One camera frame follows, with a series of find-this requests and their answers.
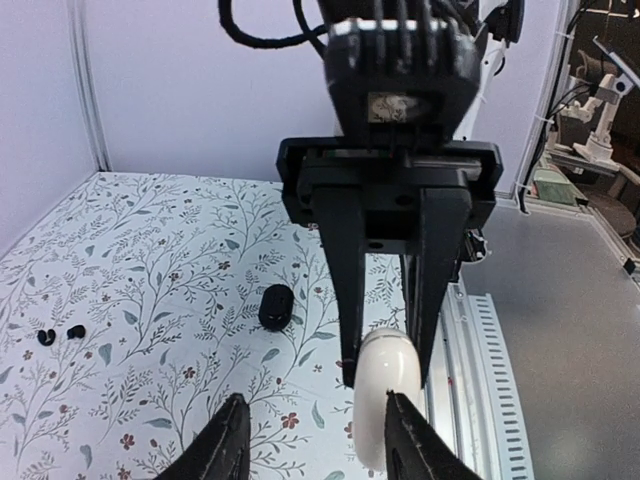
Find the white earbud charging case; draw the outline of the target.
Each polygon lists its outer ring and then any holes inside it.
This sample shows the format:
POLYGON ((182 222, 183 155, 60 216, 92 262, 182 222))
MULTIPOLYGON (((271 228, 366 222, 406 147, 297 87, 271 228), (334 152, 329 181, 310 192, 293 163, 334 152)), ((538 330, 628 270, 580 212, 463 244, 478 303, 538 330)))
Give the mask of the white earbud charging case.
POLYGON ((358 460, 367 469, 385 466, 384 425, 387 394, 401 393, 415 406, 422 402, 421 368, 408 335, 379 328, 363 339, 354 381, 352 437, 358 460))

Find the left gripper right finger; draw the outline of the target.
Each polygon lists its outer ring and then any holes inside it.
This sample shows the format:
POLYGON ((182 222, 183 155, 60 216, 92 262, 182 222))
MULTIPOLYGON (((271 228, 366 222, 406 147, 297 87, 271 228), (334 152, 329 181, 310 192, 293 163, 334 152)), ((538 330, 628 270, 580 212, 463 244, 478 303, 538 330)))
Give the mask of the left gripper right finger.
POLYGON ((389 480, 481 480, 403 393, 387 392, 384 442, 389 480))

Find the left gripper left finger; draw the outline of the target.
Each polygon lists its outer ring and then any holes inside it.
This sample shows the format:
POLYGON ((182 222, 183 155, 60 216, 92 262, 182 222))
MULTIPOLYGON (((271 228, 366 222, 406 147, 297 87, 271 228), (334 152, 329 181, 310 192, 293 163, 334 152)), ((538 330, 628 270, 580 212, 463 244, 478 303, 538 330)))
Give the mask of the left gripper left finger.
POLYGON ((250 407, 231 394, 188 448, 157 480, 247 480, 250 476, 250 407))

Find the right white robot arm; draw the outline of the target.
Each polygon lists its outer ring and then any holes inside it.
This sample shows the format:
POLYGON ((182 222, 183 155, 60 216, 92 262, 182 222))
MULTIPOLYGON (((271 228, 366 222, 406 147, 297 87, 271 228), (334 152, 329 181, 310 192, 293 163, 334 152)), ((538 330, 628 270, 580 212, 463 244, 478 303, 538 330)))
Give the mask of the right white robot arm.
POLYGON ((428 374, 447 287, 483 260, 503 172, 471 139, 486 88, 519 40, 520 1, 323 1, 321 52, 341 133, 289 138, 277 169, 290 220, 318 227, 336 295, 342 375, 364 361, 366 258, 401 259, 406 330, 428 374))

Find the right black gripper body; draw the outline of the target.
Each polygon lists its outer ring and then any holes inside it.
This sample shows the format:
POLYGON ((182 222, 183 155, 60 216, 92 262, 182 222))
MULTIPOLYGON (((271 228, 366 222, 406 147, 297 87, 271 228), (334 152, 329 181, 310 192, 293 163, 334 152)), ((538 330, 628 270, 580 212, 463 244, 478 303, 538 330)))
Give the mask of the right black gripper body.
POLYGON ((277 168, 291 221, 316 224, 327 253, 455 255, 495 206, 501 155, 472 141, 410 152, 289 138, 277 168))

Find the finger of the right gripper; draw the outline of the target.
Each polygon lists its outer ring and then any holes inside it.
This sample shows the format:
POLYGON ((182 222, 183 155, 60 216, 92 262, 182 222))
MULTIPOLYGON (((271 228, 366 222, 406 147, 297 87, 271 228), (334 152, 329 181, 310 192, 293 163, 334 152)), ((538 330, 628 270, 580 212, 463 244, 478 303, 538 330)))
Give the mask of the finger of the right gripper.
POLYGON ((363 332, 366 236, 361 192, 321 187, 312 194, 312 210, 338 306, 343 384, 352 388, 363 332))
POLYGON ((439 312, 456 266, 471 210, 464 188, 420 191, 416 253, 410 267, 410 337, 420 363, 420 384, 429 372, 439 312))

